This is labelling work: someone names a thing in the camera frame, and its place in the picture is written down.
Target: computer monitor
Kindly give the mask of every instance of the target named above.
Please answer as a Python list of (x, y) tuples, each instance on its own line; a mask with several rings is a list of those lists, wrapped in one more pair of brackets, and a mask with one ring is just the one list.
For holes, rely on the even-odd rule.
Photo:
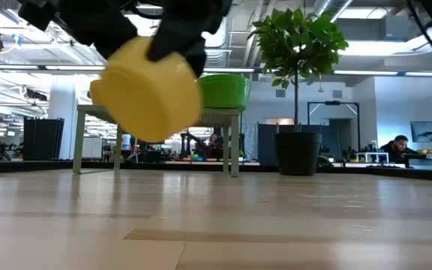
[(413, 143), (432, 143), (432, 135), (424, 135), (432, 132), (432, 121), (412, 121), (411, 134)]

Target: green bowl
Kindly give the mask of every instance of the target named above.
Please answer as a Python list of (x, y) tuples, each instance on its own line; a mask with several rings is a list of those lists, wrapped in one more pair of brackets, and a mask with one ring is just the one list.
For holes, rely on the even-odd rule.
[(199, 79), (205, 108), (246, 110), (251, 81), (242, 76), (217, 74)]

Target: wooden floor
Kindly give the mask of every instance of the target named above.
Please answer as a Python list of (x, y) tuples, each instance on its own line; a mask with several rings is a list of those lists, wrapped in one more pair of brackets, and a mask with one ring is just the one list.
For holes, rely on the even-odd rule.
[(432, 270), (432, 181), (0, 175), (4, 270)]

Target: potted plant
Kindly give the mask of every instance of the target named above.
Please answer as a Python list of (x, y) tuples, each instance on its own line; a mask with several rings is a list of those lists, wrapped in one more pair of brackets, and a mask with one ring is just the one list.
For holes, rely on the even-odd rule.
[(325, 13), (305, 16), (301, 9), (285, 12), (274, 10), (263, 21), (253, 22), (262, 50), (264, 71), (277, 76), (273, 86), (287, 89), (294, 85), (294, 123), (292, 133), (278, 133), (274, 137), (280, 173), (291, 176), (312, 176), (316, 172), (321, 134), (303, 133), (298, 119), (298, 76), (319, 77), (332, 70), (339, 62), (338, 50), (349, 45), (338, 26)]

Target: tree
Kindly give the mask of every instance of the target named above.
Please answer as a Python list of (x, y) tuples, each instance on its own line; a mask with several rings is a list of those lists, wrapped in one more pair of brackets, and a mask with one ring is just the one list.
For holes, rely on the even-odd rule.
[(253, 22), (253, 26), (256, 30), (248, 39), (257, 35), (265, 62), (263, 70), (277, 76), (272, 85), (284, 89), (290, 83), (295, 86), (294, 123), (298, 131), (298, 75), (308, 78), (311, 74), (319, 77), (329, 73), (332, 65), (339, 63), (338, 50), (345, 50), (349, 44), (326, 13), (318, 17), (314, 13), (305, 16), (301, 9), (274, 10), (263, 21)]

